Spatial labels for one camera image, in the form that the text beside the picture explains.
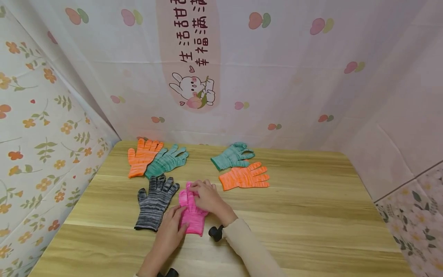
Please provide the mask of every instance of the cartoon rabbit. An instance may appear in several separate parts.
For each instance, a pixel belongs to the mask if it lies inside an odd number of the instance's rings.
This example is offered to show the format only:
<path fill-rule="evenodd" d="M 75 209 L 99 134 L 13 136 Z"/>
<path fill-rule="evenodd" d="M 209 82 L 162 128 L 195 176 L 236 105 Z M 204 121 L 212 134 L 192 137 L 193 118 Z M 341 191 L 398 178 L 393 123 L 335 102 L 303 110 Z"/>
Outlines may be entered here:
<path fill-rule="evenodd" d="M 175 72 L 172 73 L 172 77 L 177 80 L 179 84 L 177 85 L 170 83 L 169 86 L 179 93 L 184 99 L 188 100 L 188 106 L 194 109 L 199 109 L 204 105 L 214 105 L 214 80 L 207 77 L 206 81 L 202 82 L 198 77 L 195 76 L 186 76 L 182 78 L 180 74 Z"/>

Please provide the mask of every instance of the beige sleeve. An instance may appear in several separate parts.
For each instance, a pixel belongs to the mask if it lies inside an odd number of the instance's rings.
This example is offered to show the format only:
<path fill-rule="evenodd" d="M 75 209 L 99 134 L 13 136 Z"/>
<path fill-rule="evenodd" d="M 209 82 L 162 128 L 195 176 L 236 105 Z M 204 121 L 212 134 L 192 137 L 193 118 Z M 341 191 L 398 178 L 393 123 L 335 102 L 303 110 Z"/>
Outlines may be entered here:
<path fill-rule="evenodd" d="M 223 237 L 241 257 L 251 277 L 286 276 L 243 219 L 223 228 Z"/>

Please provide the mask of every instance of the knitted glove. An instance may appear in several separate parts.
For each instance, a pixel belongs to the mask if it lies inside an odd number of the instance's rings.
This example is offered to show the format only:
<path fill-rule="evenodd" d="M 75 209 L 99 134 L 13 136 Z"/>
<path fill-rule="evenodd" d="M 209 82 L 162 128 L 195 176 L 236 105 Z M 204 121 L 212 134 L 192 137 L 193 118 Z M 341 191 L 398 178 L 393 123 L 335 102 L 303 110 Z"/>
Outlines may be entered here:
<path fill-rule="evenodd" d="M 144 174 L 148 164 L 152 162 L 157 153 L 163 148 L 163 142 L 139 139 L 137 144 L 137 154 L 134 148 L 128 149 L 128 161 L 131 165 L 129 178 Z"/>
<path fill-rule="evenodd" d="M 261 162 L 256 162 L 249 165 L 247 168 L 232 168 L 231 171 L 220 175 L 223 190 L 227 191 L 235 187 L 269 187 L 268 174 L 265 173 L 268 169 L 266 166 L 261 166 Z"/>
<path fill-rule="evenodd" d="M 189 222 L 186 234 L 198 234 L 201 237 L 203 236 L 203 229 L 205 229 L 205 217 L 208 215 L 208 212 L 195 205 L 194 195 L 198 195 L 198 193 L 189 190 L 191 184 L 192 182 L 187 182 L 186 190 L 182 190 L 179 194 L 180 206 L 188 206 L 182 214 L 180 227 Z"/>
<path fill-rule="evenodd" d="M 148 195 L 144 188 L 138 192 L 140 215 L 134 229 L 149 229 L 156 232 L 162 222 L 163 213 L 179 188 L 180 185 L 174 183 L 172 177 L 169 177 L 167 181 L 164 174 L 151 177 Z"/>
<path fill-rule="evenodd" d="M 177 150 L 178 148 L 179 146 L 174 144 L 169 151 L 167 148 L 160 150 L 155 156 L 154 161 L 146 169 L 146 172 L 144 173 L 145 176 L 148 178 L 151 176 L 160 176 L 162 173 L 169 172 L 174 168 L 185 165 L 189 153 L 186 152 L 185 147 L 181 147 L 180 150 Z"/>
<path fill-rule="evenodd" d="M 244 142 L 236 142 L 223 151 L 222 154 L 211 158 L 211 161 L 219 171 L 230 167 L 247 167 L 249 162 L 244 160 L 255 156 L 254 151 L 247 147 Z M 246 151 L 251 153 L 243 155 L 243 152 Z"/>

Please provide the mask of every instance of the hand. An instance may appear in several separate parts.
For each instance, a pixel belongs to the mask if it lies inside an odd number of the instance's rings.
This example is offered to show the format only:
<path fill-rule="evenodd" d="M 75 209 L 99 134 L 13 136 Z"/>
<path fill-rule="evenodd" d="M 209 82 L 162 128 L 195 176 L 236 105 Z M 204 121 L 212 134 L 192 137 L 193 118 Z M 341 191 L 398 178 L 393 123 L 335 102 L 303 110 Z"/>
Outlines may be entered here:
<path fill-rule="evenodd" d="M 195 181 L 190 191 L 197 192 L 198 196 L 194 196 L 195 205 L 200 209 L 215 214 L 221 221 L 224 227 L 234 222 L 238 217 L 217 192 L 215 184 L 211 184 L 209 180 L 204 182 Z"/>
<path fill-rule="evenodd" d="M 189 224 L 186 223 L 179 229 L 182 213 L 186 209 L 187 207 L 180 207 L 180 205 L 177 205 L 170 208 L 163 215 L 163 220 L 157 231 L 154 245 L 152 246 L 151 251 L 146 255 L 137 276 L 156 277 L 163 264 L 179 246 L 185 236 L 186 229 L 189 226 Z"/>

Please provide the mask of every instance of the table surface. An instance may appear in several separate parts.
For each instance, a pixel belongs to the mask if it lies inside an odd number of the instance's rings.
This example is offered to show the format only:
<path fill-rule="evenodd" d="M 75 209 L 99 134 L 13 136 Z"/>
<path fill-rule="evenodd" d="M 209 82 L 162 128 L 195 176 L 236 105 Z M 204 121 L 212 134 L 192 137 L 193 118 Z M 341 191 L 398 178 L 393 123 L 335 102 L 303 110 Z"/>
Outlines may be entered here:
<path fill-rule="evenodd" d="M 114 147 L 31 277 L 132 277 L 137 272 L 155 233 L 133 229 L 139 214 L 137 192 L 149 186 L 145 177 L 128 179 L 127 150 L 136 144 L 121 141 Z M 412 277 L 343 154 L 257 148 L 251 162 L 268 167 L 271 186 L 223 191 L 221 173 L 210 157 L 225 147 L 180 146 L 187 147 L 187 163 L 166 176 L 173 176 L 181 189 L 188 180 L 208 178 L 215 183 L 288 276 Z M 171 205 L 178 204 L 178 196 Z M 173 267 L 180 277 L 248 276 L 227 242 L 215 243 L 209 237 L 214 225 L 219 222 L 208 215 L 203 237 L 186 235 L 163 271 Z"/>

